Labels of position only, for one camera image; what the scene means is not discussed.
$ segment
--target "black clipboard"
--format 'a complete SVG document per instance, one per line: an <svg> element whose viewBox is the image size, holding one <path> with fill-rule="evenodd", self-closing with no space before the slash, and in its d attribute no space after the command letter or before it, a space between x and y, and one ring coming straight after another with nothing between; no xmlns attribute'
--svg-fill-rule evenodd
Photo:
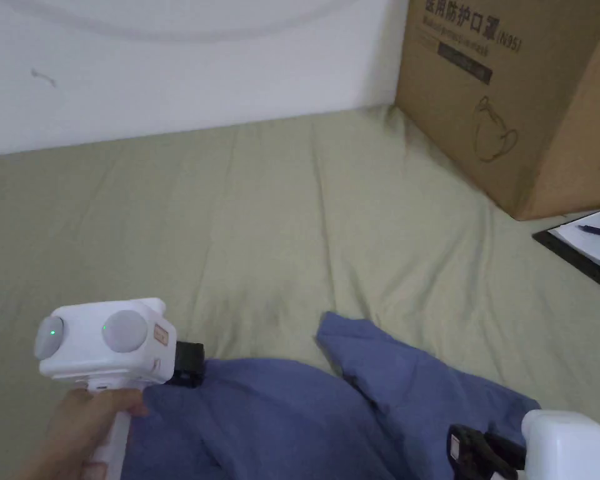
<svg viewBox="0 0 600 480"><path fill-rule="evenodd" d="M548 230L533 234L533 238L535 241L554 252L562 260L570 263L575 268L583 272L596 284L600 285L600 265L581 254L581 252L573 248L568 243L565 243L558 237L552 235Z"/></svg>

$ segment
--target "blue cloth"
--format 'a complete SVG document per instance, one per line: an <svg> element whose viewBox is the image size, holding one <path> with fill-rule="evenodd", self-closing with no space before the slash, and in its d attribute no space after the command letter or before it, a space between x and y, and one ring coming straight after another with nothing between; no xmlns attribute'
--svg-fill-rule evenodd
<svg viewBox="0 0 600 480"><path fill-rule="evenodd" d="M351 384L283 359L210 359L198 389L147 389L122 478L447 480L451 423L521 443L538 407L368 321L326 314L317 340Z"/></svg>
<svg viewBox="0 0 600 480"><path fill-rule="evenodd" d="M368 402L344 380L282 359L206 363L195 390L145 390L122 478L412 479Z"/></svg>
<svg viewBox="0 0 600 480"><path fill-rule="evenodd" d="M492 431L524 445L524 415L540 405L504 386L443 364L368 320L327 313L317 335L331 361L377 408L417 478L452 479L452 424Z"/></svg>

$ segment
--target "pen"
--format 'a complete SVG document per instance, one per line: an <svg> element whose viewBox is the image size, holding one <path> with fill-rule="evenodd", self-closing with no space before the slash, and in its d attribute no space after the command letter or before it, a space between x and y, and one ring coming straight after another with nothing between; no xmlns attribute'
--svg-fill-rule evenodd
<svg viewBox="0 0 600 480"><path fill-rule="evenodd" d="M597 228L597 226L591 226L591 225L577 225L577 228L582 230L585 233L588 234L592 234L592 235L597 235L600 237L600 229Z"/></svg>

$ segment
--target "black clip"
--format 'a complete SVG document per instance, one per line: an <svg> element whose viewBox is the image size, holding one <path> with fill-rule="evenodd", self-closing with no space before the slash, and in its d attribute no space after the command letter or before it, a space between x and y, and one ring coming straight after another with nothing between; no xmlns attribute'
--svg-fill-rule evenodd
<svg viewBox="0 0 600 480"><path fill-rule="evenodd" d="M446 438L446 454L456 480L488 480L494 473L506 480L518 480L526 450L493 433L452 425Z"/></svg>
<svg viewBox="0 0 600 480"><path fill-rule="evenodd" d="M204 380L204 345L201 343L176 342L173 377L167 385L195 389Z"/></svg>

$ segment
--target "white plastic device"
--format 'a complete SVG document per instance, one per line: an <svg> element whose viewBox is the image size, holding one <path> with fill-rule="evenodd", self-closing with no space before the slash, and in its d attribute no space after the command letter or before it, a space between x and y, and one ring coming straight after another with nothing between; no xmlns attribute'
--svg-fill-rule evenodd
<svg viewBox="0 0 600 480"><path fill-rule="evenodd" d="M532 410L522 420L527 480L600 480L600 425L572 411Z"/></svg>
<svg viewBox="0 0 600 480"><path fill-rule="evenodd" d="M86 383L89 392L144 389L173 376L176 330L159 298L61 306L40 324L34 353L40 373ZM119 480L131 417L116 416L85 465L85 480Z"/></svg>

